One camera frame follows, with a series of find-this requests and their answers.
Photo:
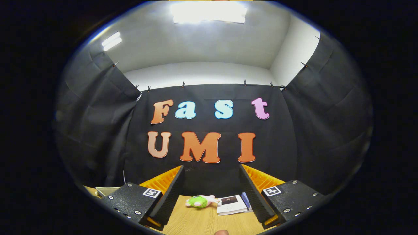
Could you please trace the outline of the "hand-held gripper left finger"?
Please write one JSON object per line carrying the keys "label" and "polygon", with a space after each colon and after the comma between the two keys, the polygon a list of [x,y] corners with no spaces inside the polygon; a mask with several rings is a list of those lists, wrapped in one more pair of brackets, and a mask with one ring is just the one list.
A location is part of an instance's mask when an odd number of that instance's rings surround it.
{"label": "hand-held gripper left finger", "polygon": [[184,183],[184,167],[178,166],[141,183],[100,189],[101,203],[113,214],[141,229],[163,231]]}

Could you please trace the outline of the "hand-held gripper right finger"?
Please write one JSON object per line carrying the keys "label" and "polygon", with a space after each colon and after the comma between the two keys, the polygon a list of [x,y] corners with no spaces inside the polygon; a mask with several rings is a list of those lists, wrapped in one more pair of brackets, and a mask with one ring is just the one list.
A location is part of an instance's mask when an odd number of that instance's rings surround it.
{"label": "hand-held gripper right finger", "polygon": [[300,180],[284,182],[242,164],[239,179],[257,220],[264,229],[291,224],[327,202],[327,196]]}

